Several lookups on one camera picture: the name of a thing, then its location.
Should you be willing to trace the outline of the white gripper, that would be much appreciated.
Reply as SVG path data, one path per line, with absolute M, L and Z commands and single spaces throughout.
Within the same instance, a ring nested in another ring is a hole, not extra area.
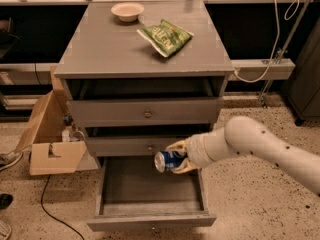
M 205 134 L 196 134 L 187 138 L 185 141 L 180 140 L 166 147 L 166 151 L 175 151 L 184 156 L 187 154 L 189 159 L 184 159 L 183 162 L 172 170 L 175 174 L 183 174 L 199 168 L 205 168 L 212 163 L 208 156 L 204 144 Z

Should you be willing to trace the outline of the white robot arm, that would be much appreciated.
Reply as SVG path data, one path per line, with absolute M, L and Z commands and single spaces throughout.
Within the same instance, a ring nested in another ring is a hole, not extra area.
M 176 173 L 251 154 L 278 166 L 311 192 L 320 195 L 320 157 L 282 141 L 266 126 L 249 117 L 233 117 L 224 127 L 192 135 L 167 146 L 166 151 L 187 156 Z

